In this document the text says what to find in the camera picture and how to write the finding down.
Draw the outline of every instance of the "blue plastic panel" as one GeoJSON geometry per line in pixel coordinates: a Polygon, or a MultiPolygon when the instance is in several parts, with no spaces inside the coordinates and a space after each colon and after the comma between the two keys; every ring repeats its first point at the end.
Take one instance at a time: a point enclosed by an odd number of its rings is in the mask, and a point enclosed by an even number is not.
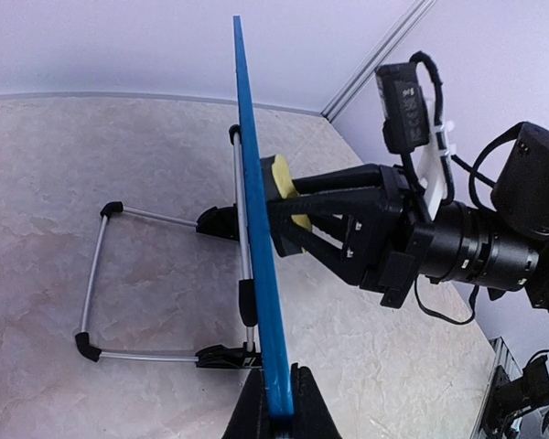
{"type": "Polygon", "coordinates": [[[286,419],[294,414],[291,376],[286,355],[285,332],[281,304],[276,285],[275,260],[271,244],[263,173],[260,166],[253,98],[242,21],[234,17],[234,46],[236,52],[236,81],[238,86],[238,112],[242,132],[242,164],[246,191],[248,237],[253,263],[258,332],[263,352],[264,378],[268,410],[273,419],[286,419]]]}

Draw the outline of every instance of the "folding stand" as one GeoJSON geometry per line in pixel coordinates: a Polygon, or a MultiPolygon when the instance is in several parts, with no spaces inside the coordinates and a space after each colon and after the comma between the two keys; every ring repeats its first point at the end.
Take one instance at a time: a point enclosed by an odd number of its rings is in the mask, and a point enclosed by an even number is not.
{"type": "MultiPolygon", "coordinates": [[[[258,392],[266,403],[261,403],[259,417],[265,415],[270,422],[288,425],[292,421],[306,421],[306,416],[295,417],[294,395],[291,384],[283,318],[278,297],[275,261],[272,252],[270,226],[266,208],[263,170],[261,168],[256,126],[253,114],[253,102],[250,91],[248,66],[244,51],[242,23],[234,17],[234,46],[236,58],[236,84],[238,91],[239,125],[230,129],[231,143],[234,147],[234,180],[236,204],[227,208],[211,208],[194,222],[177,219],[124,206],[122,202],[108,203],[101,211],[102,224],[91,264],[88,289],[85,296],[80,333],[75,336],[78,351],[92,361],[100,358],[136,359],[148,361],[192,362],[199,368],[214,369],[260,369],[254,370],[245,394],[258,392]],[[108,222],[113,215],[128,213],[161,220],[186,227],[195,227],[196,232],[209,234],[229,240],[239,241],[242,260],[242,279],[239,282],[239,307],[242,322],[246,326],[246,341],[241,348],[226,348],[223,345],[212,346],[197,352],[195,356],[176,355],[174,352],[153,354],[151,352],[115,351],[101,349],[90,343],[88,323],[90,303],[92,301],[98,260],[102,251],[102,241],[108,222]],[[262,352],[256,352],[254,327],[258,326],[262,352]]],[[[307,368],[297,368],[295,374],[296,392],[307,407],[313,405],[311,391],[312,377],[307,368]]],[[[236,431],[237,425],[230,424],[228,430],[236,431]]]]}
{"type": "Polygon", "coordinates": [[[204,212],[197,221],[172,218],[165,215],[134,209],[125,206],[121,201],[113,201],[104,206],[100,215],[102,222],[98,240],[96,241],[90,278],[81,316],[80,333],[75,336],[78,351],[83,357],[92,361],[99,359],[137,359],[146,361],[192,362],[199,368],[211,369],[249,369],[262,367],[262,356],[256,352],[254,345],[254,327],[258,323],[253,290],[252,265],[248,247],[248,231],[246,225],[246,201],[242,176],[242,154],[239,127],[231,128],[231,139],[234,143],[234,180],[236,204],[230,208],[211,208],[204,212]],[[222,345],[205,348],[195,356],[170,353],[146,353],[132,350],[109,350],[95,347],[90,343],[88,323],[92,302],[98,261],[102,253],[102,242],[105,230],[113,215],[128,213],[139,217],[170,222],[180,226],[195,228],[198,233],[217,236],[233,241],[240,241],[242,259],[242,279],[239,282],[239,306],[242,321],[246,325],[246,341],[242,348],[226,348],[222,345]]]}

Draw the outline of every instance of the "aluminum rod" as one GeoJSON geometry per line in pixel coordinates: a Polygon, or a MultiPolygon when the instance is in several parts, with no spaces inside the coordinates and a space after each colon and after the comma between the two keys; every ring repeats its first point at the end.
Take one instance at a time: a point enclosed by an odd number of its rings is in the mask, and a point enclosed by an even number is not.
{"type": "Polygon", "coordinates": [[[137,361],[163,361],[172,363],[196,363],[198,358],[195,356],[186,355],[155,355],[155,354],[142,354],[137,352],[113,352],[109,350],[103,350],[100,354],[100,358],[104,359],[134,359],[137,361]]]}
{"type": "Polygon", "coordinates": [[[95,283],[95,272],[98,268],[98,261],[100,260],[100,253],[102,252],[103,234],[108,224],[108,217],[102,216],[102,223],[100,224],[100,232],[98,233],[98,240],[95,243],[95,251],[93,252],[93,261],[91,262],[90,280],[88,281],[88,291],[85,294],[85,302],[83,303],[83,314],[81,315],[81,329],[80,332],[86,332],[88,329],[88,321],[90,319],[90,303],[93,296],[93,286],[95,283]]]}
{"type": "Polygon", "coordinates": [[[374,75],[374,71],[393,52],[394,48],[413,29],[421,18],[436,3],[436,0],[419,0],[414,3],[394,24],[372,53],[358,67],[356,73],[329,102],[321,112],[323,117],[333,123],[348,104],[356,97],[358,92],[368,83],[374,75]]]}
{"type": "Polygon", "coordinates": [[[140,217],[152,218],[153,220],[172,222],[173,224],[180,224],[181,226],[187,226],[187,227],[197,227],[198,226],[198,223],[196,221],[190,221],[188,219],[181,219],[181,218],[167,217],[165,215],[159,215],[157,213],[147,212],[146,210],[141,210],[141,209],[128,208],[126,206],[124,206],[124,212],[131,213],[133,215],[138,215],[140,217]]]}
{"type": "MultiPolygon", "coordinates": [[[[242,165],[242,143],[240,134],[234,135],[234,183],[236,206],[238,208],[238,234],[240,235],[240,255],[242,259],[242,279],[252,279],[250,248],[248,247],[248,224],[246,222],[246,194],[242,165]]],[[[254,327],[246,327],[246,350],[254,350],[254,327]]]]}

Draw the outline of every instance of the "marble countertop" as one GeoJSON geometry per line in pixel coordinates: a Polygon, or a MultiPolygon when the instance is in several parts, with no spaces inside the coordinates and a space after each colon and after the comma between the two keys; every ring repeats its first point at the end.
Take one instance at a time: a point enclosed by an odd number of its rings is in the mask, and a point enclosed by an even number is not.
{"type": "MultiPolygon", "coordinates": [[[[323,119],[256,111],[262,155],[294,177],[353,166],[323,119]]],[[[195,220],[233,201],[236,108],[124,98],[0,101],[0,439],[221,437],[245,372],[103,359],[75,349],[100,208],[195,220]]],[[[469,437],[493,352],[478,326],[401,310],[314,258],[276,258],[292,362],[309,366],[345,438],[469,437]]],[[[103,246],[91,335],[107,348],[240,345],[238,249],[121,216],[103,246]]],[[[428,306],[468,314],[449,284],[428,306]]]]}

